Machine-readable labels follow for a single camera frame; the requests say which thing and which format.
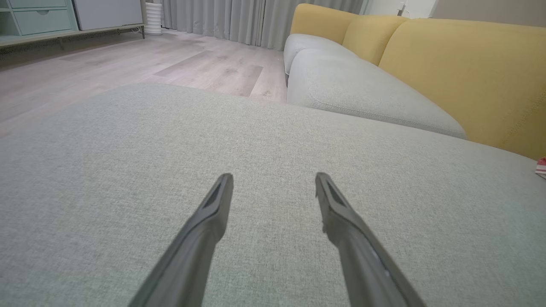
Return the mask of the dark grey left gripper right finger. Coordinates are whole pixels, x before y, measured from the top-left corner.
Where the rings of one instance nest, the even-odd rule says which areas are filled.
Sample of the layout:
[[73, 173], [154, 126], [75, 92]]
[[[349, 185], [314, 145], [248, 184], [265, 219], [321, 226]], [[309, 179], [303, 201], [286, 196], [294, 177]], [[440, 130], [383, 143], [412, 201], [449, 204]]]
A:
[[353, 307], [423, 307], [406, 276], [324, 172], [315, 177], [322, 230], [337, 247]]

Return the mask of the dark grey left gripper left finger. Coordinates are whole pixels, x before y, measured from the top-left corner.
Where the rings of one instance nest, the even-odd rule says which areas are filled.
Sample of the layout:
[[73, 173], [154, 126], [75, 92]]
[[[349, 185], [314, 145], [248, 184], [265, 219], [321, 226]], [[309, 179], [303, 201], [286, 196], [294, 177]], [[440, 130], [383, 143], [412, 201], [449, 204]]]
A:
[[230, 173], [216, 180], [129, 306], [201, 306], [216, 244], [226, 232], [233, 188]]

